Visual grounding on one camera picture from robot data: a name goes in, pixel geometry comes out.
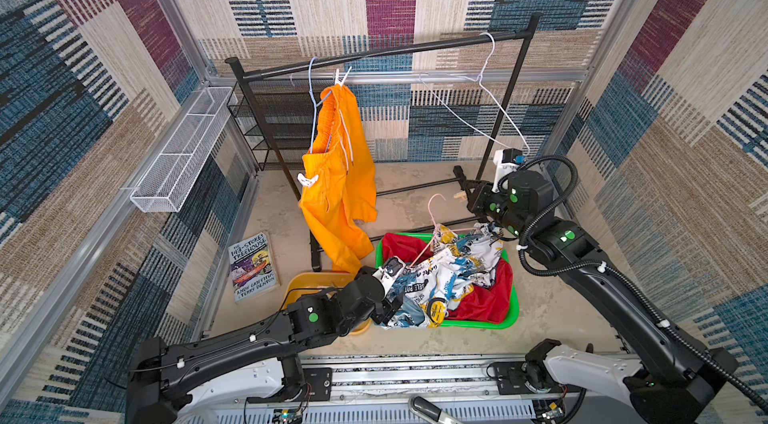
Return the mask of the white blue patterned shorts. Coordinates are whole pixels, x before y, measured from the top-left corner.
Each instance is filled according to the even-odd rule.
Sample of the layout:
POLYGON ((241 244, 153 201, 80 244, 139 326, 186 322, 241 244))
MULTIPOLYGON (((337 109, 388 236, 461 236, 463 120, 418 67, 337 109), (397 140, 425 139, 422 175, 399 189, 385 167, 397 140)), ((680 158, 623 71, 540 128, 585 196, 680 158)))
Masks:
MULTIPOLYGON (((477 230, 460 233, 459 245, 476 257, 482 269, 470 273, 457 266, 436 267, 417 277, 407 268, 394 290, 404 296, 401 309, 385 328, 500 327, 508 323, 514 310, 513 271, 504 257, 504 245, 498 227, 475 224, 477 230)), ((430 240, 431 234, 388 233, 377 249, 380 267, 393 256, 408 267, 430 240)))

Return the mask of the pink wire hanger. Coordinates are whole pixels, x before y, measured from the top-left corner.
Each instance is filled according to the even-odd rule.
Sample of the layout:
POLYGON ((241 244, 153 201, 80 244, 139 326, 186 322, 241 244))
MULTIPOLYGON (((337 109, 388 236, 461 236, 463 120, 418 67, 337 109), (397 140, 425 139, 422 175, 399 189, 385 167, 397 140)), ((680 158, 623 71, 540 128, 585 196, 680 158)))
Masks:
POLYGON ((408 269, 411 271, 411 276, 417 277, 429 274, 433 272, 434 268, 440 266, 457 266, 462 271, 470 273, 479 272, 482 269, 480 261, 476 257, 471 257, 466 250, 462 251, 462 247, 458 243, 460 232, 474 232, 477 230, 477 226, 452 230, 445 224, 438 223, 431 210, 432 201, 436 197, 440 197, 442 200, 445 199, 441 193, 436 193, 428 201, 427 210, 432 222, 432 234, 425 247, 418 253, 413 262, 409 264, 408 269))

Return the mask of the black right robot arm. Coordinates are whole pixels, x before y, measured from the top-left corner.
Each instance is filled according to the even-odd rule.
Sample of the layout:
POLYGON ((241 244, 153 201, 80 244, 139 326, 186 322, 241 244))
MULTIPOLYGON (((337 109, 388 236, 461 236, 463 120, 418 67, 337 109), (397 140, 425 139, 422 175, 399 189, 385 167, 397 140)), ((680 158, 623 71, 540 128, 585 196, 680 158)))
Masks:
POLYGON ((516 238, 526 271, 560 277, 636 353, 629 360, 608 359, 545 339, 525 356, 522 370, 530 387, 575 385, 633 408, 647 423, 693 423, 733 377, 733 355, 709 349, 680 329, 588 232, 556 217, 565 198, 539 172, 522 167, 498 183, 468 180, 462 188, 471 213, 516 238))

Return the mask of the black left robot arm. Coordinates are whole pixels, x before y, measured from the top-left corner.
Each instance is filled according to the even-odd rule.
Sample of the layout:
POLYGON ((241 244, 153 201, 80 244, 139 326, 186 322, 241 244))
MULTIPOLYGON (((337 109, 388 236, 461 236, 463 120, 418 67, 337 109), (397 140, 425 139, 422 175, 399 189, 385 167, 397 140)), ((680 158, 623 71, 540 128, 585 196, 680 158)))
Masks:
POLYGON ((386 276, 365 266, 343 287, 302 295, 261 321, 212 338, 174 345, 159 336, 144 340, 128 369, 126 421, 172 423, 192 404, 193 391, 216 378, 327 346, 368 319, 388 322, 404 297, 386 276))

